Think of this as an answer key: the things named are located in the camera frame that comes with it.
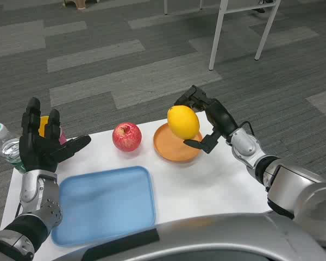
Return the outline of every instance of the red apple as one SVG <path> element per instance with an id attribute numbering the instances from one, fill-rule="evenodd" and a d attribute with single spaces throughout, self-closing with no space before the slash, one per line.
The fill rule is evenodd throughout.
<path id="1" fill-rule="evenodd" d="M 141 142 L 141 131 L 134 123 L 121 123 L 114 129 L 112 141 L 121 151 L 133 151 L 139 147 Z"/>

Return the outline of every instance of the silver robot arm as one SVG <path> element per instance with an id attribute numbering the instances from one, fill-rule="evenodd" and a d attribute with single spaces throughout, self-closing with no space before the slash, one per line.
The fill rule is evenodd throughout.
<path id="1" fill-rule="evenodd" d="M 268 205 L 326 247 L 326 180 L 285 159 L 266 154 L 256 137 L 238 128 L 230 135 L 232 153 L 268 192 Z"/>
<path id="2" fill-rule="evenodd" d="M 58 200 L 55 173 L 33 170 L 23 175 L 20 194 L 22 213 L 0 231 L 0 260 L 34 258 L 51 230 L 61 222 Z"/>
<path id="3" fill-rule="evenodd" d="M 264 185 L 268 192 L 268 205 L 276 213 L 293 219 L 326 246 L 326 181 L 321 176 L 265 153 L 249 122 L 238 126 L 220 101 L 208 98 L 196 86 L 184 93 L 175 105 L 205 111 L 213 126 L 213 133 L 206 135 L 201 142 L 185 140 L 185 144 L 210 153 L 218 138 L 223 136 L 232 147 L 234 157 Z M 242 128 L 245 123 L 249 124 L 252 135 Z"/>
<path id="4" fill-rule="evenodd" d="M 40 101 L 32 98 L 22 117 L 23 133 L 19 149 L 27 172 L 22 176 L 20 206 L 11 224 L 0 231 L 0 260 L 28 261 L 59 225 L 59 187 L 55 171 L 60 162 L 85 147 L 88 135 L 70 139 L 60 145 L 59 112 L 53 109 L 45 126 L 45 137 L 39 135 Z"/>

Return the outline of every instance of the orange bowl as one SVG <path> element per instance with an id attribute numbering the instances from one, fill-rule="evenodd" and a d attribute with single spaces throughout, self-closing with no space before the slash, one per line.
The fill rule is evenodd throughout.
<path id="1" fill-rule="evenodd" d="M 193 138 L 193 140 L 198 141 L 202 139 L 200 132 Z M 153 146 L 163 158 L 175 162 L 193 160 L 200 153 L 200 150 L 184 144 L 183 139 L 175 136 L 170 130 L 168 123 L 156 130 L 153 136 Z"/>

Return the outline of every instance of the gray carpet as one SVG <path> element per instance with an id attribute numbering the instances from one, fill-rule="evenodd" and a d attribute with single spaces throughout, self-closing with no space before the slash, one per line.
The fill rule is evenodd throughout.
<path id="1" fill-rule="evenodd" d="M 257 0 L 232 0 L 240 5 Z M 227 14 L 208 70 L 218 0 L 0 2 L 0 122 L 20 132 L 30 97 L 61 111 L 68 137 L 166 117 L 191 84 L 250 120 L 264 149 L 326 178 L 326 0 L 283 0 L 262 57 L 268 13 Z M 0 223 L 11 176 L 0 159 Z"/>

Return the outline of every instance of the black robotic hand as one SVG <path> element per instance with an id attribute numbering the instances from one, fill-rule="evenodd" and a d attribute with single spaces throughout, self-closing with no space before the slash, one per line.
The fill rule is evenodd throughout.
<path id="1" fill-rule="evenodd" d="M 20 157 L 27 171 L 47 170 L 55 172 L 58 163 L 72 157 L 90 143 L 88 135 L 59 144 L 59 112 L 51 110 L 45 126 L 45 137 L 39 136 L 40 101 L 31 98 L 22 117 L 23 133 L 20 138 Z"/>
<path id="2" fill-rule="evenodd" d="M 207 98 L 205 92 L 194 85 L 178 98 L 174 105 L 185 105 L 196 111 L 205 111 L 208 121 L 213 125 L 213 133 L 206 135 L 201 142 L 185 140 L 184 143 L 206 153 L 214 149 L 220 136 L 227 139 L 238 129 L 237 123 L 226 108 L 217 99 Z"/>

